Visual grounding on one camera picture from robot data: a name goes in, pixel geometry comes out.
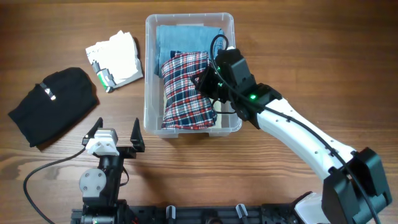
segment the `plastic storage bin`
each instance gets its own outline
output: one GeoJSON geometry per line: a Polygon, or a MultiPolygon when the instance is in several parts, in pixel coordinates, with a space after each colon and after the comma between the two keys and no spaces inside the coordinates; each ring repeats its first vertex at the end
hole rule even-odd
{"type": "MultiPolygon", "coordinates": [[[[202,130],[162,130],[164,113],[163,79],[154,74],[156,27],[160,25],[212,26],[224,30],[229,45],[235,47],[234,19],[228,13],[204,14],[154,14],[146,20],[146,60],[145,60],[145,111],[144,128],[148,133],[160,138],[177,138],[180,133],[209,133],[210,136],[227,136],[239,130],[242,120],[236,114],[219,114],[221,128],[202,130]]],[[[233,111],[229,102],[221,107],[222,111],[233,111]]]]}

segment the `blue towel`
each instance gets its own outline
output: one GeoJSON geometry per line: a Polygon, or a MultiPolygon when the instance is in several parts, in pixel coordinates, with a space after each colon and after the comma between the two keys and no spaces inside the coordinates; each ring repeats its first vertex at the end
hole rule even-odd
{"type": "MultiPolygon", "coordinates": [[[[210,55],[210,44],[218,34],[224,34],[221,28],[205,26],[165,26],[156,27],[155,74],[162,78],[161,66],[171,59],[171,51],[207,52],[210,55]]],[[[218,38],[214,46],[214,57],[223,47],[223,38],[218,38]]]]}

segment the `wooden table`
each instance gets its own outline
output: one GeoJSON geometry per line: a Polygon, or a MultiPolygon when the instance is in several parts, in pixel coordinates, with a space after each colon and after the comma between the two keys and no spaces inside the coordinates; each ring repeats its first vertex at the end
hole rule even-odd
{"type": "MultiPolygon", "coordinates": [[[[131,32],[142,64],[145,19],[151,14],[229,12],[236,43],[258,82],[279,90],[303,116],[341,142],[382,158],[398,198],[398,5],[375,1],[170,1],[0,6],[0,222],[44,223],[22,191],[34,168],[70,156],[98,117],[129,144],[144,115],[144,79],[103,91],[85,48],[119,30],[131,32]],[[57,142],[30,148],[7,113],[35,83],[81,67],[101,102],[57,142]]],[[[146,152],[125,162],[130,182],[119,198],[129,205],[259,205],[291,202],[322,183],[281,142],[244,123],[227,138],[160,139],[143,131],[146,152]]],[[[29,192],[56,223],[81,208],[78,180],[97,158],[83,154],[34,175],[29,192]]],[[[398,222],[398,203],[380,213],[398,222]]]]}

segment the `red plaid shirt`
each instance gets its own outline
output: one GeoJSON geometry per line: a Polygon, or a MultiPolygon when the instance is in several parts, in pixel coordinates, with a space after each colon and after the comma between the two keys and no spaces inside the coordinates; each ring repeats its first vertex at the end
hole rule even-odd
{"type": "Polygon", "coordinates": [[[166,109],[162,129],[204,129],[215,125],[217,114],[209,98],[196,91],[193,75],[209,64],[206,52],[176,53],[163,64],[166,109]]]}

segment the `white cloth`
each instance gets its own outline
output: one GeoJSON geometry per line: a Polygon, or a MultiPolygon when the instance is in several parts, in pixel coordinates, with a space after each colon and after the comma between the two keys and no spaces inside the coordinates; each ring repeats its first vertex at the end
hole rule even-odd
{"type": "Polygon", "coordinates": [[[107,92],[142,77],[137,46],[129,32],[119,31],[109,41],[86,48],[89,62],[107,92]]]}

